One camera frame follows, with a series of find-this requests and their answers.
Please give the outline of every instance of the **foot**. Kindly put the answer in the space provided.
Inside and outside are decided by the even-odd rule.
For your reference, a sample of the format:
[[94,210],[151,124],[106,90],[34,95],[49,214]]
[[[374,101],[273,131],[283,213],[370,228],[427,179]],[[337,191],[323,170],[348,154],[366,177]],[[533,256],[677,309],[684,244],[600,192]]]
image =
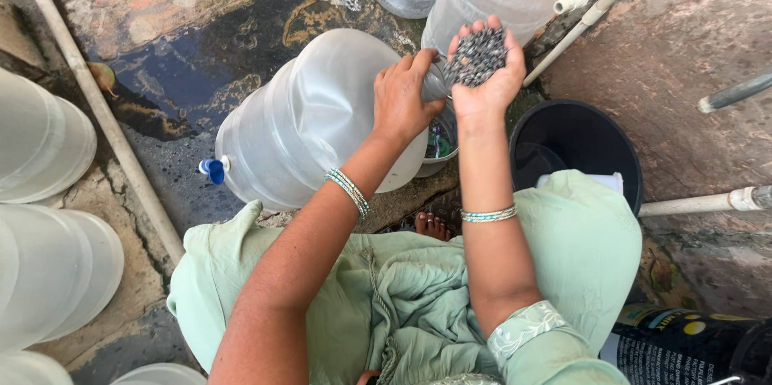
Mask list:
[[450,240],[450,232],[445,228],[445,223],[434,213],[419,212],[418,216],[415,217],[415,231],[439,241],[447,242]]

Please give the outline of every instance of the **stacked water jug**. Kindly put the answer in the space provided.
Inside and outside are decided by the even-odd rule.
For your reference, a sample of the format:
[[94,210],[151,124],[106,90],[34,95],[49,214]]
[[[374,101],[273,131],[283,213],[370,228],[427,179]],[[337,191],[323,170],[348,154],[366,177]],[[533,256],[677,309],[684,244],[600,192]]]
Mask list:
[[74,105],[0,68],[0,352],[60,338],[113,297],[123,247],[100,218],[27,203],[75,183],[97,136]]
[[[72,379],[57,361],[41,353],[0,353],[0,383],[3,385],[72,385]],[[163,362],[131,370],[111,385],[206,385],[206,379],[190,367]]]

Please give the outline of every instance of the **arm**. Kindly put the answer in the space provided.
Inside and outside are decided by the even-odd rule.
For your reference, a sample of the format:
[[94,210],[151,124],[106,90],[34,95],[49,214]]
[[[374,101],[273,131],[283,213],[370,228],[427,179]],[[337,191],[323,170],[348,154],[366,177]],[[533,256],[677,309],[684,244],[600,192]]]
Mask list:
[[[373,132],[341,167],[366,200],[408,144],[445,105],[424,104],[421,83],[436,51],[404,57],[375,79]],[[212,364],[210,385],[308,383],[306,312],[359,212],[326,182],[260,258],[238,295]]]
[[[488,26],[500,28],[495,16]],[[459,37],[485,27],[482,20],[462,27],[449,48],[449,61]],[[468,212],[492,212],[512,205],[512,178],[504,113],[525,76],[523,51],[511,31],[505,46],[507,66],[487,82],[468,88],[455,84],[453,106],[458,121],[458,164],[462,203]],[[464,250],[469,274],[469,296],[486,336],[517,309],[542,299],[536,287],[523,228],[517,217],[487,223],[463,223]]]

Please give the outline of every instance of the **hand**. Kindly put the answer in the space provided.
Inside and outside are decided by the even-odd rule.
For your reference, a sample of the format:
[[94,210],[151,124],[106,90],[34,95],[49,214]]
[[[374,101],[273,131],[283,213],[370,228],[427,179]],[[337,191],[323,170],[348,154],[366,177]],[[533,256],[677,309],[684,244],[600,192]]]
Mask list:
[[421,49],[375,77],[375,125],[373,135],[407,146],[445,107],[445,100],[421,101],[421,86],[436,49]]
[[[487,23],[489,28],[501,27],[501,20],[496,16],[489,16]],[[482,20],[478,20],[471,28],[467,25],[461,27],[458,35],[450,41],[448,63],[458,51],[458,41],[461,37],[481,31],[485,25]],[[453,108],[456,109],[458,121],[467,116],[480,117],[482,121],[503,119],[507,106],[515,99],[526,76],[523,49],[515,41],[512,31],[507,30],[504,46],[508,50],[507,66],[497,70],[484,84],[475,88],[469,88],[464,84],[453,84],[451,88]]]

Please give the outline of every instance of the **black bucket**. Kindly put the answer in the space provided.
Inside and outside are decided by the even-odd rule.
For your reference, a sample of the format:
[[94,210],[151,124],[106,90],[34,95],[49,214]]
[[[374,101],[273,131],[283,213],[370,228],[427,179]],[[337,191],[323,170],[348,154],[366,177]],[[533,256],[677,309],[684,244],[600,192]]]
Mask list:
[[517,122],[509,140],[515,190],[534,187],[539,177],[560,170],[622,174],[624,198],[637,215],[643,201],[641,163],[630,139],[606,114],[565,98],[534,106]]
[[633,385],[772,384],[772,319],[631,304],[601,349]]

